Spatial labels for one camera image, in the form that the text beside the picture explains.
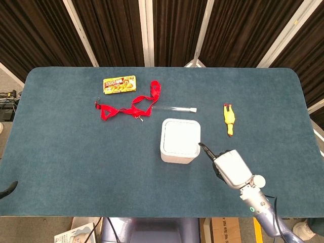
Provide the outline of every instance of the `food package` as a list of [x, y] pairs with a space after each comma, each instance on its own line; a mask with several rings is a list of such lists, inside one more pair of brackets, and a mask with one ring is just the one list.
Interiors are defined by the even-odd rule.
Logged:
[[136, 91], [136, 78], [132, 76], [105, 78], [103, 92], [107, 94]]

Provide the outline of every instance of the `red strap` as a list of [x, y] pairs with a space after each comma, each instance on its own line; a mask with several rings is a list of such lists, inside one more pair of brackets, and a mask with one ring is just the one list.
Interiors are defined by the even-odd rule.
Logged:
[[[157, 80], [153, 80], [151, 82], [151, 97], [141, 95], [141, 96], [135, 98], [132, 102], [132, 107], [129, 109], [122, 108], [120, 110], [117, 110], [116, 108], [114, 108], [110, 105], [101, 105], [98, 103], [98, 101], [96, 101], [95, 105], [96, 105], [97, 109], [101, 109], [101, 118], [103, 120], [108, 120], [110, 117], [117, 115], [119, 112], [132, 115], [134, 118], [138, 118], [141, 115], [150, 116], [152, 106], [158, 100], [158, 98], [160, 96], [160, 92], [161, 92], [160, 83]], [[140, 110], [135, 106], [135, 104], [141, 102], [144, 99], [152, 100], [151, 105], [147, 108], [146, 111]]]

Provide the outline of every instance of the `square container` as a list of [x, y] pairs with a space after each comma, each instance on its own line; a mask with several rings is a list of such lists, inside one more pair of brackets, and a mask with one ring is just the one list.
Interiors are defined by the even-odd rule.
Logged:
[[200, 124], [195, 120], [165, 119], [162, 123], [161, 158], [188, 164], [200, 153]]

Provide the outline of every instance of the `black cable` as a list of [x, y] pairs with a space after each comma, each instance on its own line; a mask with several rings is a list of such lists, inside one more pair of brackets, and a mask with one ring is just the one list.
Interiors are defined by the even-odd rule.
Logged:
[[97, 228], [98, 224], [100, 223], [101, 217], [98, 220], [98, 223], [95, 225], [95, 227], [91, 230], [90, 234], [88, 235], [87, 239], [85, 240], [85, 243], [87, 243], [87, 241], [89, 240], [89, 238], [91, 237], [93, 231], [95, 231], [95, 229]]
[[115, 238], [116, 238], [117, 243], [120, 243], [120, 240], [119, 240], [119, 238], [118, 238], [118, 235], [117, 235], [117, 233], [116, 233], [116, 230], [115, 230], [114, 226], [112, 225], [112, 222], [111, 222], [110, 218], [107, 217], [107, 220], [108, 220], [108, 222], [110, 223], [110, 226], [111, 226], [111, 228], [112, 228], [113, 234], [115, 235]]
[[279, 226], [279, 220], [278, 220], [278, 213], [277, 213], [277, 197], [276, 196], [268, 196], [268, 195], [265, 195], [266, 197], [268, 198], [274, 198], [274, 217], [275, 217], [275, 222], [277, 223], [277, 227], [278, 227], [278, 230], [279, 230], [279, 233], [280, 233], [280, 236], [282, 237], [283, 241], [285, 243], [288, 243], [288, 241], [286, 240], [284, 234], [282, 233], [282, 230]]

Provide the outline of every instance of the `yellow rubber chicken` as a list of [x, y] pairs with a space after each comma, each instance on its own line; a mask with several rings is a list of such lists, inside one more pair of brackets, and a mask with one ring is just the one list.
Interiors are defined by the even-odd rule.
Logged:
[[224, 104], [224, 117], [225, 123], [227, 124], [227, 134], [231, 137], [233, 136], [233, 125], [235, 122], [235, 115], [232, 110], [232, 104]]

